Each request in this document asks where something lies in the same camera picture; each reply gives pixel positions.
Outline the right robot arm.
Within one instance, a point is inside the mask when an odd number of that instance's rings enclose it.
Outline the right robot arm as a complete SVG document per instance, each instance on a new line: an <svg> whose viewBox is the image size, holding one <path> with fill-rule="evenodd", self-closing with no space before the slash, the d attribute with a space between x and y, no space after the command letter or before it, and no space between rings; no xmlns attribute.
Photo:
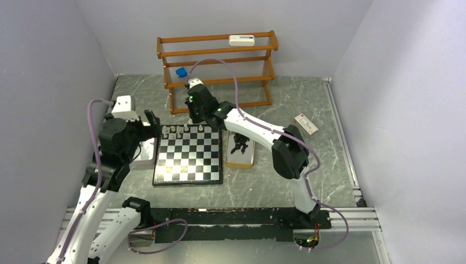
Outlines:
<svg viewBox="0 0 466 264"><path fill-rule="evenodd" d="M310 151L297 127L273 125L231 102L219 102L203 84L187 87L185 103L195 124L206 122L212 128L241 134L269 150L274 170L290 182L298 224L309 228L317 221L320 205L306 179L313 171L309 167Z"/></svg>

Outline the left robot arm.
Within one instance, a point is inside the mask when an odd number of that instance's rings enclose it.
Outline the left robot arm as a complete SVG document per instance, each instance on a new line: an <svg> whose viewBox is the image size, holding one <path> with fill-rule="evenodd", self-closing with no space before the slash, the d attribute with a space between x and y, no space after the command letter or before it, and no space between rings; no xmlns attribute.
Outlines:
<svg viewBox="0 0 466 264"><path fill-rule="evenodd" d="M144 111L145 124L135 111L112 111L94 140L96 149L86 167L80 196L65 232L47 263L107 263L127 235L154 223L147 200L130 197L110 224L99 225L130 172L140 143L159 138L160 119Z"/></svg>

